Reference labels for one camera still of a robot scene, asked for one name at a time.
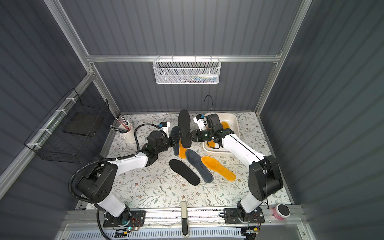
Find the black insole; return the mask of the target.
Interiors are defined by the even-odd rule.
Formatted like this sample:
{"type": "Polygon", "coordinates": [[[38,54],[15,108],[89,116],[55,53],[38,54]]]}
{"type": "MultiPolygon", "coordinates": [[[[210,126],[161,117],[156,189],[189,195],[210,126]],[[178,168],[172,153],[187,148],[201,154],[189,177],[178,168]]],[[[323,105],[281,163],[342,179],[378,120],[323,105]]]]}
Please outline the black insole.
{"type": "Polygon", "coordinates": [[[186,109],[183,109],[179,113],[178,117],[178,127],[181,134],[181,143],[183,148],[188,149],[192,145],[192,140],[190,138],[191,133],[191,117],[189,112],[186,109]]]}
{"type": "Polygon", "coordinates": [[[200,184],[201,180],[185,163],[180,160],[172,159],[169,161],[170,168],[182,176],[188,183],[193,186],[200,184]]]}

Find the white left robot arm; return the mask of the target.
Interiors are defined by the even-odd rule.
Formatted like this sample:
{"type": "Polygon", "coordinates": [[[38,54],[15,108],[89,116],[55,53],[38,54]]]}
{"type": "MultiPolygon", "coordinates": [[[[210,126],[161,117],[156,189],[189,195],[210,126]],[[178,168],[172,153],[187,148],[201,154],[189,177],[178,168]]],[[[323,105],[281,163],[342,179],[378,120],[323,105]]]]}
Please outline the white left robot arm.
{"type": "Polygon", "coordinates": [[[69,192],[79,200],[94,205],[114,218],[129,217],[129,207],[113,192],[113,185],[121,174],[151,166],[160,153],[179,144],[178,127],[166,135],[163,130],[150,133],[148,142],[137,153],[118,158],[100,158],[79,170],[69,180],[69,192]]]}

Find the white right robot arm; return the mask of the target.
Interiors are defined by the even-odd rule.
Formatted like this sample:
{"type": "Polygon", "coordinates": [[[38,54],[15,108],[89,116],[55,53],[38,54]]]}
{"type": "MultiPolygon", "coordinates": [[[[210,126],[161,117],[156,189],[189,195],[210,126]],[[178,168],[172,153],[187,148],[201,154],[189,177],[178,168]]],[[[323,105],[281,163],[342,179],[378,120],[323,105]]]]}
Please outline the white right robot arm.
{"type": "Polygon", "coordinates": [[[190,133],[195,142],[213,141],[219,147],[231,152],[249,168],[249,192],[238,203],[238,210],[251,213],[271,194],[283,188],[284,183],[277,159],[265,156],[244,143],[230,128],[225,129],[218,114],[208,116],[198,114],[193,118],[198,130],[190,133]]]}

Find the white plastic storage box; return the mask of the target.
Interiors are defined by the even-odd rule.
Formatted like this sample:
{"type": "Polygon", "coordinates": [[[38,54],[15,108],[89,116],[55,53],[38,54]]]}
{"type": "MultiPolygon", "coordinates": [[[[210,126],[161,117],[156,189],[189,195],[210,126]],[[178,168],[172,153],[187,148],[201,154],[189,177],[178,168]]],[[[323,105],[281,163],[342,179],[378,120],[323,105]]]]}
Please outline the white plastic storage box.
{"type": "MultiPolygon", "coordinates": [[[[240,136],[240,129],[238,124],[238,119],[234,114],[231,113],[217,113],[220,122],[226,122],[228,124],[228,127],[235,132],[235,134],[239,137],[240,136]]],[[[206,142],[202,143],[203,150],[208,154],[212,156],[231,156],[232,153],[224,148],[219,149],[212,149],[210,148],[206,142]]]]}

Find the dark grey insole upper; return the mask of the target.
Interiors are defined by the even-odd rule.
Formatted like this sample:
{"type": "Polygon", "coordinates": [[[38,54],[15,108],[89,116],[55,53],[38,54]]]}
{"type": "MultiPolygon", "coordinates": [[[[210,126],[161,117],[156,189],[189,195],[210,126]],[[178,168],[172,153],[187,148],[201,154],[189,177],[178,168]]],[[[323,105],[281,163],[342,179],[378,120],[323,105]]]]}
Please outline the dark grey insole upper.
{"type": "Polygon", "coordinates": [[[178,126],[175,126],[171,129],[170,137],[173,141],[174,155],[178,157],[180,152],[180,139],[181,139],[181,133],[178,126]]]}

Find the dark grey insole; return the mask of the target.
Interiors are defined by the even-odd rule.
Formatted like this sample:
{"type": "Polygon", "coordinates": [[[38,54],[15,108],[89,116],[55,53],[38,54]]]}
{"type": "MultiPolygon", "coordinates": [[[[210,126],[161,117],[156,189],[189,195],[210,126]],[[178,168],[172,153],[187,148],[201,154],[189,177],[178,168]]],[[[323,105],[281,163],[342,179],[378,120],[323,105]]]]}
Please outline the dark grey insole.
{"type": "Polygon", "coordinates": [[[202,157],[193,150],[186,150],[187,161],[199,172],[200,176],[205,183],[212,183],[214,180],[213,175],[202,162],[202,157]]]}
{"type": "Polygon", "coordinates": [[[180,139],[181,139],[181,133],[178,126],[175,126],[171,129],[170,137],[173,141],[174,155],[178,157],[180,152],[180,139]]]}

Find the yellow fleece insole upper middle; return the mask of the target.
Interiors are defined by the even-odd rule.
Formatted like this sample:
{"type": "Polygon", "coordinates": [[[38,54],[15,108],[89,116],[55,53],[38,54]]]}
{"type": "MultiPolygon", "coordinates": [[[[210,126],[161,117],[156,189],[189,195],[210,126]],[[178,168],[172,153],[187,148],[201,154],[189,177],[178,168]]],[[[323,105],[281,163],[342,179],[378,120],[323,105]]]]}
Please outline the yellow fleece insole upper middle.
{"type": "Polygon", "coordinates": [[[180,141],[180,144],[179,144],[179,157],[181,159],[186,159],[186,151],[187,149],[183,147],[182,145],[182,142],[180,141]]]}

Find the dark grey insole lower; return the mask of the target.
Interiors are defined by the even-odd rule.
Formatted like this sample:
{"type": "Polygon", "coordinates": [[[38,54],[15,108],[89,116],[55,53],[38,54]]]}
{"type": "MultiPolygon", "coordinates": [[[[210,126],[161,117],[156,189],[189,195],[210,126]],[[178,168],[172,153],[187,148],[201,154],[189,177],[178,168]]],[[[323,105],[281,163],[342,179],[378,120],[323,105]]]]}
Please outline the dark grey insole lower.
{"type": "Polygon", "coordinates": [[[214,180],[213,175],[202,162],[202,157],[193,150],[186,150],[187,161],[199,172],[200,176],[205,183],[212,183],[214,180]]]}

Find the white pen cup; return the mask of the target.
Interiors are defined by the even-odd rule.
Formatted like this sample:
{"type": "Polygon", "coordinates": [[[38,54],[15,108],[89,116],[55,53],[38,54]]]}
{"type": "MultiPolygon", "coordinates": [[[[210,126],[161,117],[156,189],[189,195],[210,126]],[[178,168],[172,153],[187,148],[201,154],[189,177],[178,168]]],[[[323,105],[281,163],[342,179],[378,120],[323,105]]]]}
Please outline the white pen cup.
{"type": "Polygon", "coordinates": [[[118,127],[110,125],[110,129],[118,133],[118,136],[125,140],[127,143],[135,142],[134,127],[132,124],[123,116],[116,119],[120,124],[118,127]]]}

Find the pink tape roll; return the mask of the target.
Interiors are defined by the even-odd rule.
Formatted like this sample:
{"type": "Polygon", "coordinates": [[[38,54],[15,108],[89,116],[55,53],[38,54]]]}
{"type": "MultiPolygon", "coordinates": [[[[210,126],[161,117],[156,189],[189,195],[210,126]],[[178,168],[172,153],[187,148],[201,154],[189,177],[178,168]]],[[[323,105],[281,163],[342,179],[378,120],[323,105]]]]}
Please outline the pink tape roll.
{"type": "Polygon", "coordinates": [[[285,204],[277,204],[273,208],[273,215],[277,220],[283,221],[291,216],[291,210],[285,204]]]}

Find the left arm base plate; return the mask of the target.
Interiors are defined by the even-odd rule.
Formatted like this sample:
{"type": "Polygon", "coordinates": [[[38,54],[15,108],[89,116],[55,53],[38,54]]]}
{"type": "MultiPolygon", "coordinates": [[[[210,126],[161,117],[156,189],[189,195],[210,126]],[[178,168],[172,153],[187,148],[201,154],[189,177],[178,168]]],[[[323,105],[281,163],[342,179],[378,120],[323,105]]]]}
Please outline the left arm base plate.
{"type": "Polygon", "coordinates": [[[141,227],[144,225],[146,211],[124,210],[118,217],[114,217],[110,213],[104,213],[104,228],[128,228],[141,227]]]}

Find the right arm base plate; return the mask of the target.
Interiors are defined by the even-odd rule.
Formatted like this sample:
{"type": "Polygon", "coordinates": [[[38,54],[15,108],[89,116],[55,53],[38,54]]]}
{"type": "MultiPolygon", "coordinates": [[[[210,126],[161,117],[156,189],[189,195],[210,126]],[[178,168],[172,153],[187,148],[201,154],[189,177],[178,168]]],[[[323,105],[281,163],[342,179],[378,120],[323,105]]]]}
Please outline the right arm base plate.
{"type": "Polygon", "coordinates": [[[219,216],[225,220],[227,225],[231,224],[263,224],[265,223],[264,213],[261,208],[256,208],[251,213],[240,214],[237,208],[226,208],[219,216]]]}

